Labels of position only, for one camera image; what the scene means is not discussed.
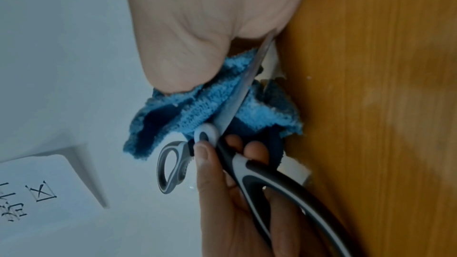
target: scissors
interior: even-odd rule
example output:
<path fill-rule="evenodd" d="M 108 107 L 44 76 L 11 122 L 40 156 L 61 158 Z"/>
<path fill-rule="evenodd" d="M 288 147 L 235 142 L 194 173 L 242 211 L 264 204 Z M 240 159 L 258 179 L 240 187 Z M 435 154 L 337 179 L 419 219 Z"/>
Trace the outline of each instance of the scissors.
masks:
<path fill-rule="evenodd" d="M 222 138 L 222 135 L 246 97 L 249 87 L 254 81 L 274 37 L 275 31 L 273 30 L 261 44 L 254 59 L 242 73 L 240 82 L 234 88 L 231 96 L 224 102 L 218 113 L 211 121 L 200 125 L 194 131 L 193 141 L 195 143 L 200 140 L 209 141 L 216 149 L 223 169 L 235 180 L 241 189 L 251 210 L 255 226 L 270 247 L 270 205 L 263 193 L 264 187 L 276 190 L 299 206 L 305 215 L 311 218 L 320 227 L 322 232 L 327 235 L 341 256 L 360 256 L 358 247 L 348 232 L 316 197 L 286 175 L 237 153 Z M 190 145 L 192 144 L 185 141 L 175 141 L 167 144 L 160 152 L 157 164 L 157 180 L 162 193 L 170 193 L 176 185 L 184 180 L 187 166 L 192 160 L 193 155 Z M 177 161 L 170 176 L 166 178 L 165 162 L 171 152 L 176 154 Z"/>

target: white paper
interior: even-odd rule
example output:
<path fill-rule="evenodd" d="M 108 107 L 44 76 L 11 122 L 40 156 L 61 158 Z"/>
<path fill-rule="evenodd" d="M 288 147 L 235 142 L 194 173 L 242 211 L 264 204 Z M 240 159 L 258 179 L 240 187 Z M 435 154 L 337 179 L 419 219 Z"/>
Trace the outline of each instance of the white paper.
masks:
<path fill-rule="evenodd" d="M 75 224 L 102 211 L 62 155 L 0 164 L 0 243 Z"/>

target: wooden surface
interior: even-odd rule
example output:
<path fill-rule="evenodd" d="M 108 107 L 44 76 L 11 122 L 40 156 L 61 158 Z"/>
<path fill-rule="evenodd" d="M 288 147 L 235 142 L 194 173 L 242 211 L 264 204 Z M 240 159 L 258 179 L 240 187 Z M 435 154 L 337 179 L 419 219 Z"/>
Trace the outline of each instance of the wooden surface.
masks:
<path fill-rule="evenodd" d="M 369 256 L 457 256 L 457 0 L 304 0 L 287 153 Z"/>

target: microfiber cloth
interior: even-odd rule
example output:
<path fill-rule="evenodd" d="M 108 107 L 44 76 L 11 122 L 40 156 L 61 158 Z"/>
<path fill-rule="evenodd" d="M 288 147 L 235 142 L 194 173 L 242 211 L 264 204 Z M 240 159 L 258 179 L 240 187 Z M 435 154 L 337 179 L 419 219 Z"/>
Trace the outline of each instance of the microfiber cloth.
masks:
<path fill-rule="evenodd" d="M 154 90 L 132 120 L 124 152 L 146 160 L 170 132 L 180 132 L 192 140 L 194 130 L 211 119 L 231 96 L 256 52 L 227 57 L 210 82 L 190 92 L 164 95 Z M 298 110 L 281 87 L 272 80 L 265 87 L 255 80 L 226 133 L 239 135 L 245 144 L 263 142 L 270 150 L 270 165 L 277 168 L 283 155 L 282 138 L 301 132 Z"/>

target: white wall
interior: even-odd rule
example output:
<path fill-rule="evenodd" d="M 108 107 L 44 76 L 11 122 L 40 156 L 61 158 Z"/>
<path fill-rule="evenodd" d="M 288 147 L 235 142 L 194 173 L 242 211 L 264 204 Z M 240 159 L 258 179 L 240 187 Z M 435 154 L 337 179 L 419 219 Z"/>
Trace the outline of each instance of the white wall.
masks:
<path fill-rule="evenodd" d="M 0 0 L 0 161 L 75 146 L 110 205 L 1 256 L 200 255 L 196 192 L 161 194 L 155 162 L 122 153 L 151 92 L 126 0 Z"/>

